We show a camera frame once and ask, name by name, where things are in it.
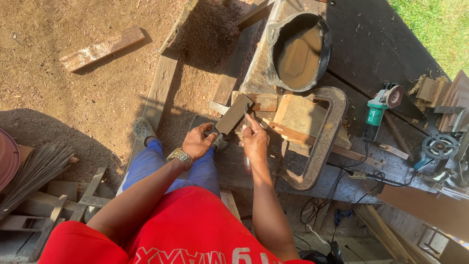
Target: silver watch band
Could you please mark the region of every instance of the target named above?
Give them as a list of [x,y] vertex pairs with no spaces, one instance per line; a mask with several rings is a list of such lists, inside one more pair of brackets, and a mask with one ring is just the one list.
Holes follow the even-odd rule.
[[186,166],[186,171],[192,168],[192,165],[194,164],[192,158],[187,153],[185,153],[182,148],[175,149],[166,159],[171,161],[174,158],[178,158],[184,163]]

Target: grass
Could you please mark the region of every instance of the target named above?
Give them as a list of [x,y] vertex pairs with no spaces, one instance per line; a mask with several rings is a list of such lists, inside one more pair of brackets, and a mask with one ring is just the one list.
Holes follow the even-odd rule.
[[469,0],[388,0],[453,80],[469,74]]

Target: black bucket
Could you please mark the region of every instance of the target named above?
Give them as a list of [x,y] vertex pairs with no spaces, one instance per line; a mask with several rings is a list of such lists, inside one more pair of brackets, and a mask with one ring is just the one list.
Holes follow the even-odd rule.
[[292,92],[310,90],[324,75],[332,36],[325,20],[300,12],[267,27],[267,83]]

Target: dirt ground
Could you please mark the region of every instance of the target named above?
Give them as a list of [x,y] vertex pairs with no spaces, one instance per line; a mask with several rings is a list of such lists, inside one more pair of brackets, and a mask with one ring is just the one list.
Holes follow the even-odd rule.
[[[107,166],[118,188],[158,64],[157,49],[182,11],[184,0],[1,1],[0,128],[17,143],[37,146],[64,140],[80,161],[61,178],[89,181]],[[157,132],[165,153],[182,144],[195,114],[208,109],[219,75],[239,34],[236,23],[250,1],[200,0],[188,25],[167,105]],[[76,73],[59,59],[133,25],[146,39]]]

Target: wooden workbench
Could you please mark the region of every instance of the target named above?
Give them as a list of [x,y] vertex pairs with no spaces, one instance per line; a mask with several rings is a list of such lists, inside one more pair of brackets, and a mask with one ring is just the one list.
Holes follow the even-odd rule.
[[[409,91],[422,74],[429,75],[431,72],[431,77],[436,78],[445,73],[386,0],[335,0],[332,2],[334,5],[314,0],[304,1],[304,3],[303,1],[282,0],[279,4],[282,12],[277,12],[281,15],[271,16],[269,20],[282,21],[289,15],[301,11],[315,11],[325,17],[333,36],[333,50],[327,73],[317,87],[335,86],[346,93],[348,110],[345,119],[350,125],[347,129],[352,143],[351,150],[364,154],[361,136],[368,113],[366,103],[382,89],[383,84],[395,82],[402,85],[405,91]],[[271,93],[280,97],[283,90],[275,90],[266,82],[266,50],[267,44],[262,39],[240,91]],[[379,143],[401,149],[390,128],[383,121],[376,142],[370,144],[370,154],[375,160],[386,161],[386,165],[381,170],[368,165],[356,166],[354,169],[368,173],[382,171],[388,179],[401,183],[407,182],[414,172],[412,165],[422,156],[420,146],[423,139],[437,133],[434,126],[437,116],[428,111],[425,114],[429,122],[425,130],[423,127],[426,122],[412,123],[411,118],[397,112],[391,115],[416,159],[414,162],[404,161],[379,149]],[[274,117],[274,113],[267,112],[257,112],[256,115],[258,119],[266,117],[272,120]],[[271,148],[273,152],[280,150],[279,145],[271,146]],[[216,156],[220,184],[252,188],[252,178],[243,169],[240,147],[230,145],[228,150]],[[269,159],[273,168],[276,159]],[[301,174],[307,160],[307,157],[287,155],[285,163],[289,169]],[[356,163],[334,153],[331,153],[329,160],[340,165]],[[325,166],[312,189],[297,191],[285,181],[279,180],[277,191],[325,198],[339,174],[340,169]],[[345,175],[338,185],[334,199],[356,202],[366,190],[373,188],[376,184],[376,181],[352,180]],[[429,189],[427,182],[417,178],[411,185],[423,190]],[[368,195],[362,202],[378,201],[374,195]]]

